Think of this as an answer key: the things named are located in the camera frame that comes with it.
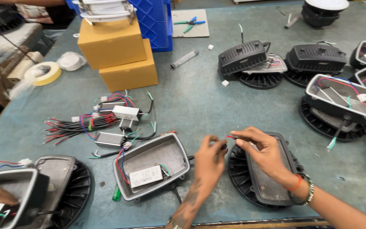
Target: yellow tape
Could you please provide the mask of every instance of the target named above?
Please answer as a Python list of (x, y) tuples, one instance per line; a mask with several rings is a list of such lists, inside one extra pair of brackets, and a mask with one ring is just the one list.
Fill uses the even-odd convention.
[(43, 86), (55, 81), (60, 75), (61, 68), (56, 62), (42, 62), (28, 69), (24, 78), (32, 80), (36, 86)]

